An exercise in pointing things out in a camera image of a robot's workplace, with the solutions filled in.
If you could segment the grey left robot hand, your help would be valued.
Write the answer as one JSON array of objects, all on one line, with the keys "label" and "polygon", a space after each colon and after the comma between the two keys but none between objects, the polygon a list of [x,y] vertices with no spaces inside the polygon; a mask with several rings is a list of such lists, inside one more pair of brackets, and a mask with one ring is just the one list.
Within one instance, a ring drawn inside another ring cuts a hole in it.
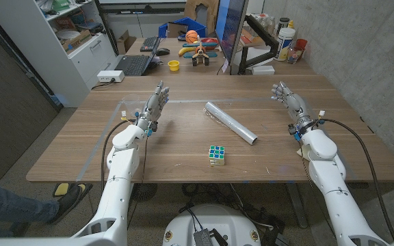
[{"label": "grey left robot hand", "polygon": [[153,94],[148,98],[143,106],[142,113],[137,119],[136,126],[143,130],[151,128],[157,131],[158,119],[164,105],[168,102],[169,87],[163,88],[163,81],[160,81]]}]

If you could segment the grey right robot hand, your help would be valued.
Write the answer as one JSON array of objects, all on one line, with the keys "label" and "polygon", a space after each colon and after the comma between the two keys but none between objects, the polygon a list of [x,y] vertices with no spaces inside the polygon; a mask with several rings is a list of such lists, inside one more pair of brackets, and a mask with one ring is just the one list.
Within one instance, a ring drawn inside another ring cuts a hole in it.
[{"label": "grey right robot hand", "polygon": [[306,103],[298,94],[293,93],[284,82],[273,84],[272,99],[280,101],[288,110],[290,118],[300,134],[305,134],[312,125],[310,113]]}]

